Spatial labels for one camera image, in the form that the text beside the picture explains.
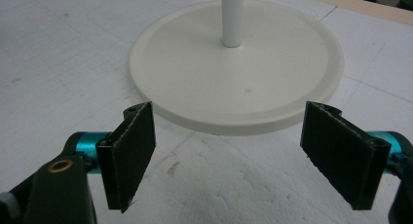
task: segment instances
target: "cyan anodized part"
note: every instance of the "cyan anodized part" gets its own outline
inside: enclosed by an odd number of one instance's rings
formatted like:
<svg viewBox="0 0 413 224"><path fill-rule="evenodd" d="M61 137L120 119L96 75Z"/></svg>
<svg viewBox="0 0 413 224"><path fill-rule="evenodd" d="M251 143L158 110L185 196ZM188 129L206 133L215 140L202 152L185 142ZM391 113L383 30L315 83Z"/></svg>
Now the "cyan anodized part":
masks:
<svg viewBox="0 0 413 224"><path fill-rule="evenodd" d="M391 145L392 148L390 149L390 153L389 153L389 157L392 154L396 154L396 153L401 153L401 146L400 143L397 141L397 139L388 131L369 131L368 134L370 134L373 137L376 138L381 138L384 139L386 141L388 141Z"/></svg>
<svg viewBox="0 0 413 224"><path fill-rule="evenodd" d="M89 173L100 173L100 166L97 159L96 144L105 138L109 132L85 132L79 139L76 152L84 153L88 159L92 160L96 168L89 171Z"/></svg>
<svg viewBox="0 0 413 224"><path fill-rule="evenodd" d="M394 174L393 168L397 167L397 165L400 165L403 159L406 158L406 156L403 154L403 151L401 150L400 143L388 131L369 131L368 133L373 137L384 139L392 145L384 172Z"/></svg>

